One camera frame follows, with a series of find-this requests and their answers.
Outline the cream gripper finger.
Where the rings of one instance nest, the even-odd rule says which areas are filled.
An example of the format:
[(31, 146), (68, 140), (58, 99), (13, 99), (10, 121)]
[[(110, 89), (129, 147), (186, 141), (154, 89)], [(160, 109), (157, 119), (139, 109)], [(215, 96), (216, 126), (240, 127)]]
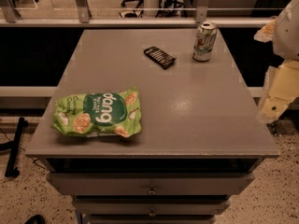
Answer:
[(263, 93), (258, 103), (257, 120), (270, 124), (279, 119), (299, 96), (299, 62), (285, 60), (265, 74)]

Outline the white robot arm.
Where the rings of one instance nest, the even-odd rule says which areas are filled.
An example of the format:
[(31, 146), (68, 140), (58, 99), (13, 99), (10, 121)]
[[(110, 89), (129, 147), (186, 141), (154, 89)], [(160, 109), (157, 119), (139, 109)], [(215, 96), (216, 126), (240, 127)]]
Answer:
[(283, 59), (278, 68), (270, 66), (265, 73), (258, 103), (257, 120), (270, 124), (299, 97), (299, 0), (291, 0), (254, 39), (272, 41), (273, 52)]

